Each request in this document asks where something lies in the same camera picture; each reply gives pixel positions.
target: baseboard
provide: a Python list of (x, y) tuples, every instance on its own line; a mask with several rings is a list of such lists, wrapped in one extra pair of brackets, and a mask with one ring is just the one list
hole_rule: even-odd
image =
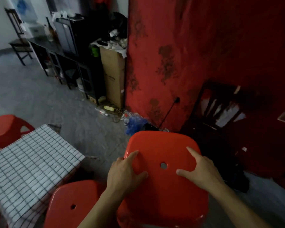
[(0, 49), (0, 55), (8, 54), (8, 53), (13, 53), (12, 48), (6, 48), (6, 49)]

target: gray floor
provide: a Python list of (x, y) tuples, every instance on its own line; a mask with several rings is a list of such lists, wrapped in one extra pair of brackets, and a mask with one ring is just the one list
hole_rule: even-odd
[[(62, 124), (64, 139), (83, 154), (100, 157), (86, 159), (83, 166), (105, 181), (112, 161), (123, 156), (129, 140), (122, 122), (98, 114), (77, 90), (46, 77), (36, 59), (26, 58), (25, 63), (22, 66), (12, 53), (0, 56), (0, 115), (15, 114), (34, 127)], [(269, 179), (247, 176), (250, 190), (239, 197), (273, 227), (285, 227), (285, 190)], [(233, 227), (213, 198), (203, 227)]]

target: stool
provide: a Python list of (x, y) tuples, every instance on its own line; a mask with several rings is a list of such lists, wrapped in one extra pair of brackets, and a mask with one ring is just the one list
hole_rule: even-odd
[(103, 184), (92, 180), (59, 187), (49, 203), (44, 228), (77, 228), (104, 190)]
[(200, 153), (196, 142), (182, 134), (141, 131), (129, 140), (124, 158), (139, 150), (133, 160), (135, 173), (149, 176), (117, 211), (122, 228), (140, 224), (161, 227), (198, 227), (208, 212), (208, 192), (176, 174), (177, 169), (193, 171), (195, 158), (186, 147)]
[[(21, 132), (23, 126), (27, 127), (29, 131)], [(29, 123), (15, 115), (0, 116), (0, 148), (7, 147), (34, 129)]]

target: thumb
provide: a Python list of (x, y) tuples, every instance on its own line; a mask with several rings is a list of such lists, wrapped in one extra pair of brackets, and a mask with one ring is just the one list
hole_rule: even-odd
[(190, 178), (190, 172), (186, 170), (176, 170), (176, 174), (182, 177), (185, 177), (187, 179)]
[(144, 171), (144, 172), (141, 172), (139, 175), (136, 176), (136, 181), (138, 184), (140, 184), (145, 178), (148, 177), (148, 172), (147, 171)]

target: grid pattern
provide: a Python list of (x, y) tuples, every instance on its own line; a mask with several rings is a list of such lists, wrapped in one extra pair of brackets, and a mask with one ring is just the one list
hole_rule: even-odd
[(9, 228), (31, 228), (84, 159), (43, 125), (0, 151), (0, 211)]

